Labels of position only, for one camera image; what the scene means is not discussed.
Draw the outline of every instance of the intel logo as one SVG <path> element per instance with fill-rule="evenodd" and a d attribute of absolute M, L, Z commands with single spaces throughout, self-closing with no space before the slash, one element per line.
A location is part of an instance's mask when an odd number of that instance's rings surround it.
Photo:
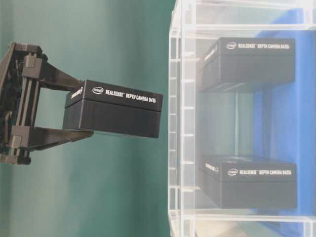
<path fill-rule="evenodd" d="M 227 49 L 235 49 L 237 47 L 237 43 L 235 42 L 230 42 L 226 45 Z"/>
<path fill-rule="evenodd" d="M 238 174 L 238 170 L 237 170 L 237 169 L 230 169 L 230 170 L 227 172 L 227 174 L 228 174 L 229 176 L 235 176 L 235 175 Z"/>
<path fill-rule="evenodd" d="M 103 91 L 104 91 L 104 89 L 102 87 L 95 87 L 92 89 L 92 92 L 94 94 L 102 94 Z"/>

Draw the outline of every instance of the camera box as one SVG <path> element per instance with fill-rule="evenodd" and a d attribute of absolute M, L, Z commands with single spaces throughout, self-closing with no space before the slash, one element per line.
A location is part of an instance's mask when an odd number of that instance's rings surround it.
<path fill-rule="evenodd" d="M 67 95 L 63 129 L 159 136 L 162 95 L 86 80 Z"/>
<path fill-rule="evenodd" d="M 260 157 L 202 156 L 201 189 L 220 208 L 293 209 L 296 165 Z"/>
<path fill-rule="evenodd" d="M 253 92 L 294 80 L 294 39 L 219 38 L 197 63 L 201 91 Z"/>

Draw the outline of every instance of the transparent acrylic case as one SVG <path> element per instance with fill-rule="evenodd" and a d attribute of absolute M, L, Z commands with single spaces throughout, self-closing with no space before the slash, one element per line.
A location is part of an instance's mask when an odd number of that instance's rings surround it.
<path fill-rule="evenodd" d="M 316 236 L 315 3 L 176 1 L 169 31 L 168 108 L 168 215 L 173 237 Z M 220 92 L 200 89 L 199 65 L 218 39 L 265 37 L 295 40 L 294 81 L 253 92 L 235 91 L 241 83 Z M 220 207 L 211 197 L 220 189 L 211 187 L 206 194 L 201 187 L 203 155 L 259 155 L 295 164 L 295 206 L 247 208 L 245 200 L 243 208 Z M 278 192 L 271 197 L 277 199 Z"/>

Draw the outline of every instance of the box side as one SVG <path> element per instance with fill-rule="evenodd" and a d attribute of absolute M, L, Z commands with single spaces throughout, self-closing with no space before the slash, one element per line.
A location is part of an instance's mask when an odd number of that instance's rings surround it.
<path fill-rule="evenodd" d="M 65 109 L 63 129 L 77 130 L 80 127 L 82 104 L 83 100 L 80 100 Z"/>
<path fill-rule="evenodd" d="M 160 112 L 82 100 L 78 129 L 158 138 Z"/>

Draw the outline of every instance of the black plastic bracket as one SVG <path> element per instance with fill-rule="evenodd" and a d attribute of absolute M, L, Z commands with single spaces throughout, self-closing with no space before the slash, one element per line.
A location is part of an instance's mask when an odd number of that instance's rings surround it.
<path fill-rule="evenodd" d="M 47 62 L 37 45 L 12 43 L 4 60 L 0 62 L 0 101 L 3 86 L 7 81 L 18 82 L 21 94 L 18 111 L 14 106 L 0 107 L 3 117 L 3 132 L 0 133 L 0 148 L 6 152 L 0 153 L 0 162 L 9 164 L 30 164 L 30 152 L 59 146 L 91 137 L 93 131 L 61 130 L 34 127 L 41 88 L 53 90 L 74 91 L 81 81 L 58 70 Z"/>

